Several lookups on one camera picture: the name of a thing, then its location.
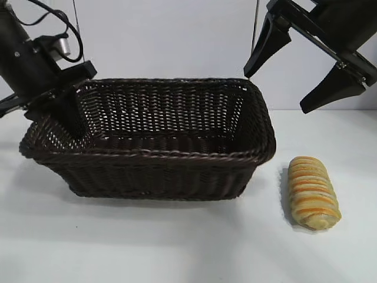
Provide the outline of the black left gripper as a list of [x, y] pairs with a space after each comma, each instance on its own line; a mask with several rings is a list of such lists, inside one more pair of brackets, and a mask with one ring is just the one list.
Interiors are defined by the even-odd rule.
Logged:
[[66, 38], [37, 38], [1, 44], [1, 77], [13, 94], [1, 100], [1, 116], [25, 108], [32, 120], [50, 114], [75, 139], [86, 133], [75, 85], [92, 79], [97, 71], [91, 61], [64, 70], [57, 61], [70, 54]]

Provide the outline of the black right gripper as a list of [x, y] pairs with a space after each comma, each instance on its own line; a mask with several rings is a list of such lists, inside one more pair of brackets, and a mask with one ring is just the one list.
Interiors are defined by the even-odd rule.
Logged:
[[268, 13], [244, 76], [291, 42], [290, 27], [333, 57], [337, 63], [300, 102], [307, 114], [332, 102], [361, 95], [376, 83], [376, 67], [357, 50], [376, 34], [376, 1], [315, 1], [307, 11], [294, 1], [269, 1]]

